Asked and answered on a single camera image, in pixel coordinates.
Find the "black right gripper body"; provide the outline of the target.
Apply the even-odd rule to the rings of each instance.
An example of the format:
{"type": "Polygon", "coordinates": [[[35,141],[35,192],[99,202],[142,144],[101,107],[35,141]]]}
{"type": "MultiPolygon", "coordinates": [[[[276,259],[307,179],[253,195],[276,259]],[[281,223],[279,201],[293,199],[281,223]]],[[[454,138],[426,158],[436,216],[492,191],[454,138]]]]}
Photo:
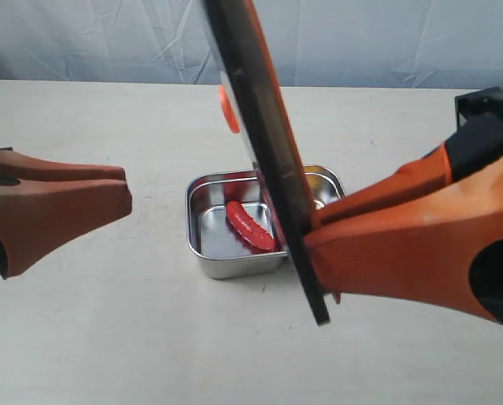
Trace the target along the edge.
{"type": "MultiPolygon", "coordinates": [[[[446,140],[452,180],[460,181],[503,157],[503,89],[492,87],[455,98],[457,130],[446,140]]],[[[477,301],[503,325],[503,237],[472,260],[469,285],[477,301]]]]}

